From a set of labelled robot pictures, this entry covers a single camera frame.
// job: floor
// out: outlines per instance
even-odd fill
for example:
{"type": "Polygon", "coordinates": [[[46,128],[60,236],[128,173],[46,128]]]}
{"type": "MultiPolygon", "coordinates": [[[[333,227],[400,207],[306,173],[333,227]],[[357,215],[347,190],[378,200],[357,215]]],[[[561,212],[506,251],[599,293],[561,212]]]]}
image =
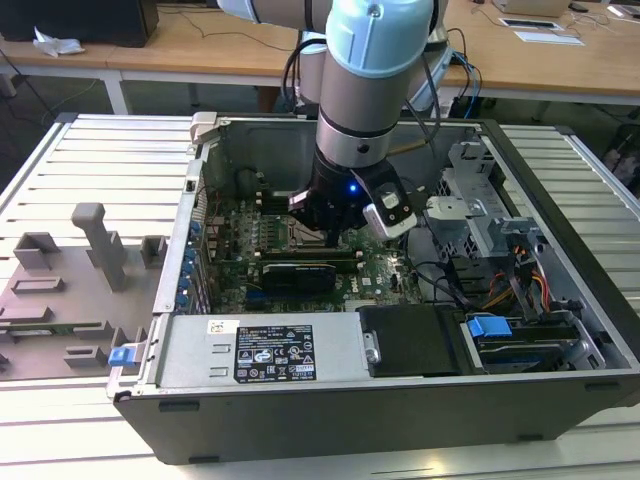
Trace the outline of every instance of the floor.
{"type": "MultiPolygon", "coordinates": [[[[29,85],[23,79],[16,81],[14,78],[14,81],[17,83],[17,96],[0,101],[0,191],[53,121],[29,85]]],[[[29,82],[56,113],[111,113],[105,87],[99,81],[31,77],[29,82]],[[64,105],[54,108],[69,97],[64,105]]],[[[191,115],[194,112],[185,84],[127,82],[125,89],[135,114],[191,115]]],[[[199,85],[198,93],[201,110],[258,111],[257,92],[252,87],[199,85]]],[[[536,106],[537,102],[532,101],[499,100],[493,108],[483,107],[479,116],[500,123],[532,124],[531,117],[536,106]]],[[[283,111],[281,103],[276,105],[276,110],[283,111]]],[[[624,115],[631,109],[609,106],[606,110],[615,115],[624,115]]],[[[601,156],[620,121],[589,105],[554,103],[541,124],[571,127],[596,155],[601,156]]]]}

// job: metal bracket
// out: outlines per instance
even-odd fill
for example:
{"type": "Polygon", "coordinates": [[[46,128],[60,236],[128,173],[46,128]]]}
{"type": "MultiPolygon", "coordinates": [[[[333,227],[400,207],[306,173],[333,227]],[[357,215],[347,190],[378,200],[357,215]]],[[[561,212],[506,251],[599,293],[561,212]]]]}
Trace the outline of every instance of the metal bracket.
{"type": "Polygon", "coordinates": [[[229,121],[221,120],[217,112],[198,112],[191,118],[189,135],[191,143],[202,145],[205,142],[214,140],[218,136],[218,129],[228,125],[229,121]]]}
{"type": "Polygon", "coordinates": [[[466,220],[487,214],[480,200],[467,202],[457,197],[429,197],[427,213],[429,218],[435,220],[466,220]]]}

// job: yellow wire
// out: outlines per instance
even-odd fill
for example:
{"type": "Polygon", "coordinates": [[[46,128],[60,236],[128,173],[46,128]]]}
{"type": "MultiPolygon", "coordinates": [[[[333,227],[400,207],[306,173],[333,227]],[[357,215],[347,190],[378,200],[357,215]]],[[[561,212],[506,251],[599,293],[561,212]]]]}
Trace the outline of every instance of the yellow wire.
{"type": "Polygon", "coordinates": [[[496,298],[494,298],[489,303],[487,303],[484,307],[482,307],[482,309],[484,310],[484,309],[487,309],[489,307],[493,307],[493,306],[497,305],[498,303],[500,303],[504,299],[506,299],[509,295],[511,295],[511,293],[512,293],[511,289],[502,292],[500,295],[498,295],[496,298]]]}

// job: wooden table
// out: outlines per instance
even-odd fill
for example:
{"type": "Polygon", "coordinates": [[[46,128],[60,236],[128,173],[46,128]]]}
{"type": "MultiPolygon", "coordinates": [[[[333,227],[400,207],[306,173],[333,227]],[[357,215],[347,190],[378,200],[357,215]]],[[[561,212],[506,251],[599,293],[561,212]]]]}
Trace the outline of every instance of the wooden table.
{"type": "MultiPolygon", "coordinates": [[[[605,13],[604,5],[588,4],[590,13],[605,13],[612,18],[607,28],[575,25],[585,46],[546,45],[523,42],[513,29],[493,25],[480,12],[473,14],[474,6],[469,0],[449,0],[445,20],[449,28],[464,31],[470,61],[484,77],[483,96],[640,104],[640,62],[634,60],[632,53],[640,49],[640,22],[613,20],[615,16],[605,13]]],[[[503,15],[490,1],[479,8],[494,20],[518,17],[503,15]]],[[[114,113],[118,114],[129,113],[121,86],[125,80],[184,82],[192,86],[280,84],[284,64],[295,45],[295,31],[254,25],[215,11],[192,13],[167,6],[160,6],[159,11],[158,28],[141,49],[87,44],[83,54],[55,59],[27,42],[5,42],[2,48],[27,75],[104,81],[114,113]]],[[[546,20],[566,26],[572,17],[567,13],[560,19],[546,20]]],[[[575,35],[575,31],[561,34],[575,35]]],[[[457,33],[451,34],[451,42],[462,50],[457,33]]],[[[1,58],[0,73],[13,73],[1,58]]],[[[458,95],[464,82],[462,67],[451,67],[440,87],[442,103],[458,95]]]]}
{"type": "MultiPolygon", "coordinates": [[[[639,105],[640,62],[633,52],[640,49],[640,22],[613,20],[616,17],[607,12],[606,5],[586,5],[589,14],[602,14],[598,19],[608,21],[607,28],[576,24],[576,30],[558,32],[577,36],[577,31],[584,46],[523,42],[514,29],[498,27],[482,14],[485,12],[496,22],[500,17],[528,18],[553,21],[564,27],[573,21],[569,12],[560,18],[506,15],[488,1],[478,7],[482,12],[472,13],[476,5],[470,1],[450,0],[445,22],[448,28],[464,31],[469,59],[482,71],[483,96],[639,105]]],[[[462,51],[458,33],[452,32],[450,38],[452,45],[462,51]]],[[[457,94],[464,83],[463,68],[451,67],[441,93],[457,94]]]]}
{"type": "MultiPolygon", "coordinates": [[[[59,58],[29,42],[4,42],[0,48],[25,75],[102,80],[114,113],[128,114],[125,80],[277,87],[297,38],[295,30],[255,25],[215,10],[191,13],[160,6],[159,16],[145,48],[83,44],[85,53],[59,58]]],[[[15,72],[0,58],[2,73],[15,72]]],[[[260,93],[266,104],[277,90],[260,93]]]]}

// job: power supply label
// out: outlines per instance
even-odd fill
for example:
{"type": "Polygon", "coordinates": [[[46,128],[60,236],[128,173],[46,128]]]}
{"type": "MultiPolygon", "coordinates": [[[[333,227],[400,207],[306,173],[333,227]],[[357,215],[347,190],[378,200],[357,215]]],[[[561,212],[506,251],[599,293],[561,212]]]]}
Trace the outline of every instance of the power supply label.
{"type": "Polygon", "coordinates": [[[239,327],[235,354],[238,383],[316,379],[311,325],[239,327]]]}

